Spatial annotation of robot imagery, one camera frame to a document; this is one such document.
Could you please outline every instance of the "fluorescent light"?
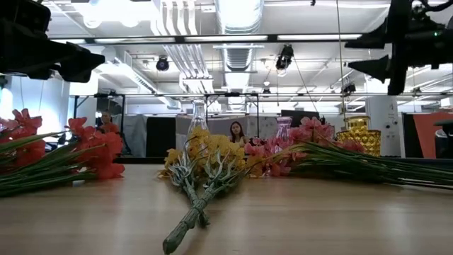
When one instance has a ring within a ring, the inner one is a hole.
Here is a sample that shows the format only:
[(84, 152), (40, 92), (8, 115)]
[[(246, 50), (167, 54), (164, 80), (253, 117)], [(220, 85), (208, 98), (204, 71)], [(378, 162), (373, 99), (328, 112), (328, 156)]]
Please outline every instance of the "fluorescent light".
[(188, 43), (198, 42), (239, 42), (239, 41), (266, 41), (267, 35), (213, 35), (213, 36), (189, 36), (185, 38)]
[(95, 39), (96, 43), (108, 44), (108, 43), (174, 43), (175, 38), (173, 37), (155, 37), (155, 38), (104, 38)]
[(263, 49), (264, 45), (214, 45), (213, 49), (223, 50), (223, 49)]
[(56, 43), (84, 44), (84, 43), (85, 43), (85, 40), (84, 40), (84, 39), (72, 39), (72, 40), (69, 40), (69, 39), (54, 39), (54, 40), (52, 40), (52, 42), (56, 42)]
[(284, 40), (284, 41), (291, 41), (291, 40), (337, 40), (340, 38), (341, 40), (352, 40), (352, 39), (357, 39), (360, 37), (360, 34), (320, 34), (320, 35), (279, 35), (277, 36), (277, 40)]

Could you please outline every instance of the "black equipment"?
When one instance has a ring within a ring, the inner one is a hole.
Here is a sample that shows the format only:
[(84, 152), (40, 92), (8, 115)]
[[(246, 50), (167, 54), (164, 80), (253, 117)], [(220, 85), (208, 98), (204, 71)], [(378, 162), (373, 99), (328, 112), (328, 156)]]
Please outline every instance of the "black equipment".
[(453, 159), (453, 120), (442, 120), (435, 123), (442, 126), (435, 133), (436, 158)]
[(277, 70), (285, 70), (291, 64), (291, 60), (294, 57), (294, 50), (292, 49), (291, 45), (285, 45), (283, 47), (282, 52), (277, 58), (277, 63), (275, 64), (275, 68)]
[(50, 10), (35, 1), (1, 2), (0, 73), (46, 80), (58, 71), (65, 81), (88, 82), (104, 56), (49, 40), (49, 22)]
[(161, 72), (167, 71), (170, 68), (170, 64), (168, 63), (167, 57), (159, 57), (159, 61), (156, 64), (156, 69)]
[(428, 0), (419, 0), (421, 6), (412, 8), (413, 0), (391, 0), (389, 15), (375, 30), (347, 42), (346, 48), (384, 49), (392, 44), (392, 56), (381, 59), (351, 62), (350, 68), (370, 75), (384, 83), (390, 78), (388, 94), (395, 96), (404, 91), (408, 67), (453, 62), (453, 28), (436, 23), (427, 12), (442, 11), (453, 4), (449, 0), (438, 6), (430, 6)]

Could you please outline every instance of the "woman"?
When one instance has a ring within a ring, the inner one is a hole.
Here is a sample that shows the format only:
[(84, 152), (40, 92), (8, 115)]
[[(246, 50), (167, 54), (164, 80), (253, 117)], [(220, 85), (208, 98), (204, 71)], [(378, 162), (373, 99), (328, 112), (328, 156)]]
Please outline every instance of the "woman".
[(235, 121), (229, 127), (229, 132), (231, 137), (229, 138), (231, 142), (239, 143), (239, 146), (244, 147), (247, 143), (247, 138), (243, 134), (242, 126), (239, 122)]

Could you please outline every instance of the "clear glass vase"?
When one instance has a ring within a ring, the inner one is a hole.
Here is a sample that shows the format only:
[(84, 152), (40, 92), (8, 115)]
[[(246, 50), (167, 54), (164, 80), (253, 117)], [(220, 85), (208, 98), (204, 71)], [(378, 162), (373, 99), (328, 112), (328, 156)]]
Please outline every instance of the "clear glass vase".
[(193, 101), (193, 117), (187, 132), (187, 139), (190, 139), (193, 130), (198, 126), (203, 130), (209, 130), (206, 123), (206, 108), (203, 100)]
[(291, 127), (292, 118), (291, 117), (278, 117), (278, 131), (276, 138), (280, 138), (282, 141), (286, 142), (289, 139), (289, 128)]

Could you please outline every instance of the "gold vase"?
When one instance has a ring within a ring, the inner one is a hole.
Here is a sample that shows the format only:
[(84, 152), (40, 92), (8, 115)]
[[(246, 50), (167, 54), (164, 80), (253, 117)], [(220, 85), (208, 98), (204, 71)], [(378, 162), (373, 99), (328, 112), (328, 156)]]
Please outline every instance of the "gold vase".
[(365, 148), (365, 153), (376, 157), (381, 156), (381, 131), (369, 130), (368, 116), (346, 118), (346, 131), (338, 132), (339, 142), (355, 140)]

